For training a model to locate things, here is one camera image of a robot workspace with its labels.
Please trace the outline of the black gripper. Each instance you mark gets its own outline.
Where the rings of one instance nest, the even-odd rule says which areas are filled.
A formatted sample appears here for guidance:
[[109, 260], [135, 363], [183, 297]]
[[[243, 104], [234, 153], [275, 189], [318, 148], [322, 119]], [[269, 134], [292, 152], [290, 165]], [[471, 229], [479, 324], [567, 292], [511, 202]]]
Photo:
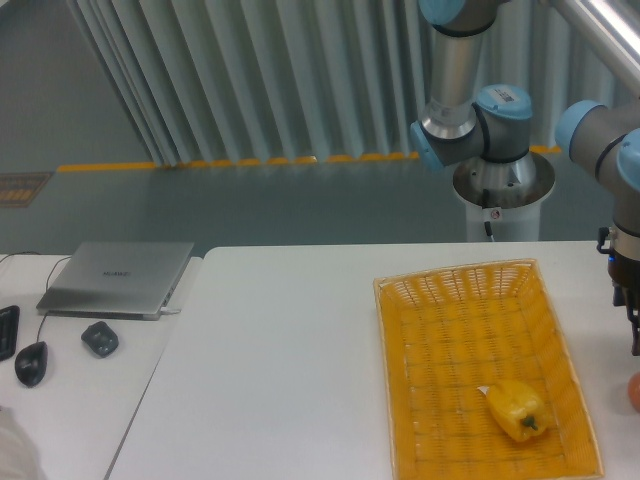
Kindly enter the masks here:
[[639, 315], [633, 308], [639, 306], [639, 238], [616, 225], [600, 227], [596, 249], [608, 258], [607, 271], [614, 289], [613, 305], [627, 306], [632, 331], [631, 354], [639, 356]]

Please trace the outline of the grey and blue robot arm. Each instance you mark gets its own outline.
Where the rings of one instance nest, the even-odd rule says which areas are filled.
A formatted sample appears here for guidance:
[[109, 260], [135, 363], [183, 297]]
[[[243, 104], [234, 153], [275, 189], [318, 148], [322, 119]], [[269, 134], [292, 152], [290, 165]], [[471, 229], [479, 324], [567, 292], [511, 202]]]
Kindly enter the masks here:
[[[494, 24], [496, 1], [423, 1], [435, 32], [430, 97], [410, 135], [430, 169], [455, 167], [453, 186], [467, 206], [468, 235], [491, 239], [495, 225], [524, 241], [539, 231], [539, 209], [555, 173], [530, 149], [532, 102], [524, 90], [489, 85], [475, 90], [482, 38]], [[613, 302], [639, 323], [639, 105], [618, 108], [583, 100], [555, 128], [557, 145], [614, 198], [613, 221], [598, 233], [608, 258]]]

